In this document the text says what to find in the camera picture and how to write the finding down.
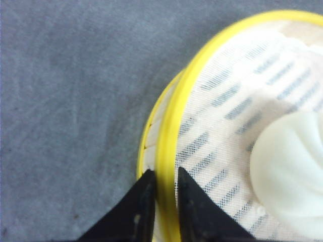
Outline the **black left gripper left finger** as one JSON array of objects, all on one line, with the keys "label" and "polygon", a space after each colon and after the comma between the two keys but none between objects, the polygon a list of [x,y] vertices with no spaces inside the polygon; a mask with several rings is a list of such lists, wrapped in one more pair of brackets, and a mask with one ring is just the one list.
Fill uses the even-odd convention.
[{"label": "black left gripper left finger", "polygon": [[155,172],[148,169],[122,200],[77,241],[152,241]]}]

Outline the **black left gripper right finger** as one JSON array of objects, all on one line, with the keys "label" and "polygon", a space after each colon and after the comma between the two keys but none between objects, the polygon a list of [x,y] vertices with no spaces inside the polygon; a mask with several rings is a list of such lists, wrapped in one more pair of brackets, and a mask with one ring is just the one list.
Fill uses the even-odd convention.
[{"label": "black left gripper right finger", "polygon": [[178,212],[181,241],[255,241],[182,167],[178,169]]}]

